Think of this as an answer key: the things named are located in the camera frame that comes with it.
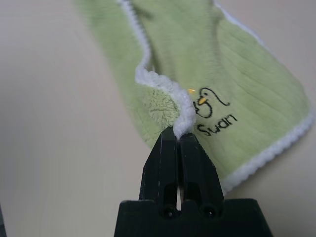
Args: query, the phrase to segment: swan embroidery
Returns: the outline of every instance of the swan embroidery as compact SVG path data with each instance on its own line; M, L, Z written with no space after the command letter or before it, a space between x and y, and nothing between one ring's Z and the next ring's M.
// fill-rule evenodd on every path
M194 101L193 104L194 104L194 107L196 109L196 114L198 114L199 116L207 119L209 117L212 116L213 114L213 108L212 106L210 105L210 101L215 97L222 105L224 106L229 106L230 103L224 103L218 96L217 94L209 89L209 88L202 88L200 91L199 91L199 95L200 95L200 98L197 100L197 103Z

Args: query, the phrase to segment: white piping edge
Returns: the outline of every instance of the white piping edge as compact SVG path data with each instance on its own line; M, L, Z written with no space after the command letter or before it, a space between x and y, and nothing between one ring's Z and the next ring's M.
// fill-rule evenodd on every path
M303 119L297 126L289 131L284 137L274 142L271 146L264 149L259 155L252 158L248 163L242 165L238 170L228 175L221 181L223 194L238 186L245 181L257 169L271 161L275 156L281 154L285 149L289 148L293 143L299 140L313 125L316 114L313 110Z
M130 0L118 0L134 30L135 36L143 50L143 58L135 70L135 81L138 84L150 86L162 90L170 95L177 104L180 115L173 125L174 135L180 137L193 131L196 122L196 112L188 92L178 83L171 81L167 76L155 72L148 72L147 67L152 57L151 47L143 27L138 21L136 12Z

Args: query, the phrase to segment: microfiber cloth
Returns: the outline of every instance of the microfiber cloth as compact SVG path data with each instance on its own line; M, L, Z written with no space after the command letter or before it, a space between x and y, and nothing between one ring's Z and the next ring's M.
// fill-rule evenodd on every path
M76 2L144 141L152 147L167 126L193 131L224 192L312 125L298 80L215 2Z

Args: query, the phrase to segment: towel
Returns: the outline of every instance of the towel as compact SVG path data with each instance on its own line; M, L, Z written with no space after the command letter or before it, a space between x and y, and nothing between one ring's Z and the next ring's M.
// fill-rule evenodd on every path
M166 90L139 84L144 49L117 0L75 0L109 60L131 118L152 147L183 113ZM148 71L190 98L192 131L223 192L297 141L314 114L302 85L262 41L211 0L133 0L148 44Z

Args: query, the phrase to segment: table surface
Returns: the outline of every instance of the table surface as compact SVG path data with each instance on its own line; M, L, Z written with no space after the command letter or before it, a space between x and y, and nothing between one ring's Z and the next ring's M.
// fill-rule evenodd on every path
M316 1L222 0L316 104ZM68 0L0 7L0 203L8 237L113 236L146 147L106 59ZM229 193L259 201L275 236L316 234L316 130Z

